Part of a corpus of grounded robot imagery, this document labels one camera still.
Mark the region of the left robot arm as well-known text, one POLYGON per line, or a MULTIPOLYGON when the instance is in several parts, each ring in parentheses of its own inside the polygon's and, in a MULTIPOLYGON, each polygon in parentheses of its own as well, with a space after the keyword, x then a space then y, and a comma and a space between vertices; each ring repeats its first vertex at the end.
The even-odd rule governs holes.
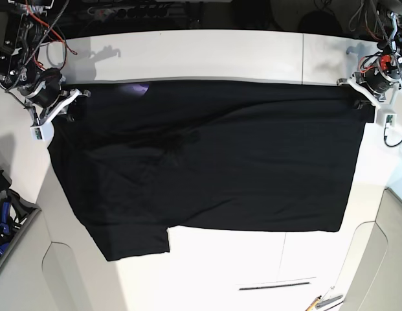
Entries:
POLYGON ((337 80, 362 94, 355 107, 371 104, 377 112, 376 123, 383 127, 396 125, 394 104, 402 91, 402 14, 393 12, 374 1, 361 1, 354 14, 357 24, 353 31, 364 27, 377 42, 378 51, 362 56, 356 72, 337 80))

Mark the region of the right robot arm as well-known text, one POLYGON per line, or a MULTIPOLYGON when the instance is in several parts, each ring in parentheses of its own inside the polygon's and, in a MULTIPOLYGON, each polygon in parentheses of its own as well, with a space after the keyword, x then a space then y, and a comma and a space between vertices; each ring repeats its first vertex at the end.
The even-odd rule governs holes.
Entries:
POLYGON ((57 13, 49 15, 54 1, 8 1, 3 7, 8 19, 0 46, 0 88, 30 113, 33 126, 39 128, 56 117, 73 122, 80 117, 78 100, 90 97, 86 89, 64 86, 63 68, 73 52, 58 22, 68 1, 57 13), (51 42, 63 45, 63 63, 45 67, 39 51, 51 42))

